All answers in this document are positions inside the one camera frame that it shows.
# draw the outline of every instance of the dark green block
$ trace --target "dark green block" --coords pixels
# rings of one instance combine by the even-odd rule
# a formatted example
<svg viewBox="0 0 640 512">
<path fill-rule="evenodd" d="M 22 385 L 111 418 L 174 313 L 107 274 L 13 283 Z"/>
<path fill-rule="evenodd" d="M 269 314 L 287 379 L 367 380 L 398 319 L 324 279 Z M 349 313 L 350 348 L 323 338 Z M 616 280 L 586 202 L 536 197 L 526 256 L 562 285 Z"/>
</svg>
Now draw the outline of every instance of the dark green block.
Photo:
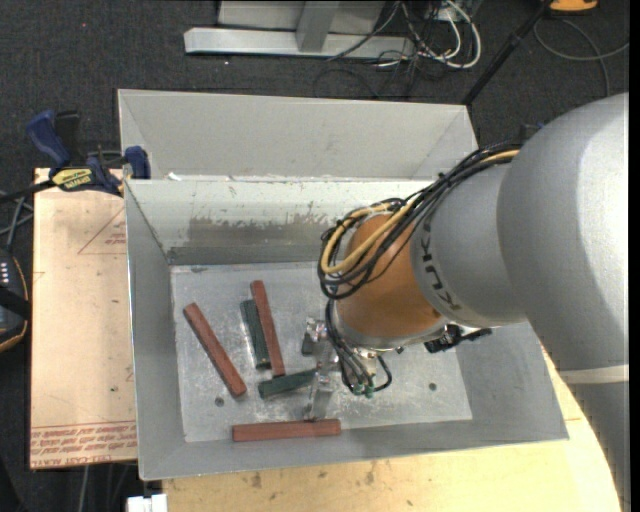
<svg viewBox="0 0 640 512">
<path fill-rule="evenodd" d="M 304 372 L 292 373 L 276 377 L 275 379 L 265 380 L 258 384 L 258 393 L 260 398 L 265 399 L 287 391 L 295 391 L 311 384 L 316 370 L 306 370 Z"/>
<path fill-rule="evenodd" d="M 267 350 L 267 342 L 264 339 L 262 325 L 258 317 L 258 308 L 253 300 L 245 300 L 240 303 L 242 316 L 251 337 L 251 346 L 253 347 L 253 355 L 256 358 L 256 368 L 271 368 L 271 359 L 269 359 L 269 351 Z"/>
</svg>

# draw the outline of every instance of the yellow label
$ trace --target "yellow label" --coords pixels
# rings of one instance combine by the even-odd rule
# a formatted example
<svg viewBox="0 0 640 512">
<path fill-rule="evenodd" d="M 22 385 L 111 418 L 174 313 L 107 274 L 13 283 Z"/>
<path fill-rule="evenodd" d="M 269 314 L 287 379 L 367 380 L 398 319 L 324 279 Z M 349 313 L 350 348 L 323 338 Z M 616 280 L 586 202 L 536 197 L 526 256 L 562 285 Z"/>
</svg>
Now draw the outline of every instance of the yellow label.
<svg viewBox="0 0 640 512">
<path fill-rule="evenodd" d="M 67 190 L 70 190 L 86 183 L 91 183 L 91 176 L 81 176 L 80 178 L 76 178 L 71 181 L 65 181 L 62 186 Z"/>
<path fill-rule="evenodd" d="M 74 188 L 82 183 L 91 182 L 91 169 L 88 168 L 69 168 L 62 169 L 58 174 L 56 174 L 51 181 L 53 181 L 56 185 L 62 186 L 65 188 Z M 82 183 L 72 184 L 71 182 L 76 180 L 83 180 Z"/>
</svg>

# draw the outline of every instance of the blue clamp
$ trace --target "blue clamp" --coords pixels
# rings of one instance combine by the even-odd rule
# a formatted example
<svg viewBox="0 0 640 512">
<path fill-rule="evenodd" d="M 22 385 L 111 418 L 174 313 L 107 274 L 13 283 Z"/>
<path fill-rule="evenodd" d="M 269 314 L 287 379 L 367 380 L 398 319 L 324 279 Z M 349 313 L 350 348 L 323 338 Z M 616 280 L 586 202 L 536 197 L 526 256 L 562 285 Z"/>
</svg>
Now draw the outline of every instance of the blue clamp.
<svg viewBox="0 0 640 512">
<path fill-rule="evenodd" d="M 49 180 L 52 184 L 67 192 L 94 190 L 121 195 L 122 180 L 111 174 L 109 169 L 95 156 L 89 157 L 84 166 L 69 165 L 71 162 L 70 152 L 56 133 L 53 110 L 45 110 L 29 121 L 27 134 L 40 151 L 53 158 L 56 166 L 49 170 Z M 120 160 L 120 163 L 124 162 L 131 165 L 132 178 L 151 178 L 151 167 L 147 154 L 140 146 L 127 148 L 124 157 Z"/>
</svg>

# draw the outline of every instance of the cardboard sheet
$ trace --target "cardboard sheet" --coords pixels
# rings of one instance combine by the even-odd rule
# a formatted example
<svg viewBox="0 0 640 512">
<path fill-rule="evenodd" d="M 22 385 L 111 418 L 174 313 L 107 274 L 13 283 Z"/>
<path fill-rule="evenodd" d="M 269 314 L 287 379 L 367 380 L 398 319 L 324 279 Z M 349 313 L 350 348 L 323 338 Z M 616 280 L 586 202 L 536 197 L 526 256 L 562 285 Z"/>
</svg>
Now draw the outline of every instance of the cardboard sheet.
<svg viewBox="0 0 640 512">
<path fill-rule="evenodd" d="M 35 196 L 31 469 L 137 457 L 125 237 L 121 198 Z"/>
</svg>

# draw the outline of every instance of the orange cylinder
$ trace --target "orange cylinder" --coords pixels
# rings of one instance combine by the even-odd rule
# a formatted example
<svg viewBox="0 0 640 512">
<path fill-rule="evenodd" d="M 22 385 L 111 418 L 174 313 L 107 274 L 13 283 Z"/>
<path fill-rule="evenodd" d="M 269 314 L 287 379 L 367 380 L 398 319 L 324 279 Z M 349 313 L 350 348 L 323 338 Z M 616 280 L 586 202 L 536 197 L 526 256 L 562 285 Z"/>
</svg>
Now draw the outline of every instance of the orange cylinder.
<svg viewBox="0 0 640 512">
<path fill-rule="evenodd" d="M 381 214 L 365 221 L 351 237 L 346 255 L 367 240 L 388 218 L 389 214 Z M 372 251 L 387 235 L 388 232 L 376 241 Z M 405 230 L 378 260 L 371 274 L 374 281 L 337 302 L 341 323 L 366 336 L 402 337 L 419 335 L 442 318 L 423 297 L 413 276 L 410 244 L 407 242 L 410 235 L 411 230 Z M 339 292 L 348 289 L 347 285 L 342 285 Z"/>
</svg>

